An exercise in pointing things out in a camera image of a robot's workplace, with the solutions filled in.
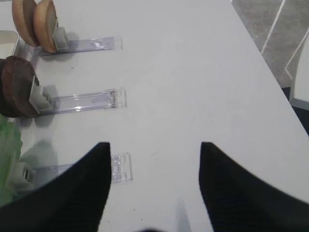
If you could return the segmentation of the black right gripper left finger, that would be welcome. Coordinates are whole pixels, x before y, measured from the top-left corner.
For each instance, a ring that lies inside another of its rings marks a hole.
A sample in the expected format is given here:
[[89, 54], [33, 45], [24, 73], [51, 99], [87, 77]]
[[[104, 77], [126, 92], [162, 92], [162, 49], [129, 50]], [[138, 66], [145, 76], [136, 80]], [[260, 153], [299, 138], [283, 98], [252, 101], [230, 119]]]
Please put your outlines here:
[[112, 181], [109, 143], [98, 143], [62, 175], [0, 209], [2, 232], [96, 232]]

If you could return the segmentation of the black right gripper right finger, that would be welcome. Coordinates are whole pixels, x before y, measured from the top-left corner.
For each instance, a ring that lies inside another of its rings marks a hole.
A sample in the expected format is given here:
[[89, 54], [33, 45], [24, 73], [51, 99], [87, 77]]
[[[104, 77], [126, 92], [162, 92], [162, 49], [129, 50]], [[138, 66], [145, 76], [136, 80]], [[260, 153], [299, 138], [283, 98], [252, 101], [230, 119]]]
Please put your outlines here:
[[307, 232], [309, 205], [202, 142], [199, 186], [215, 232]]

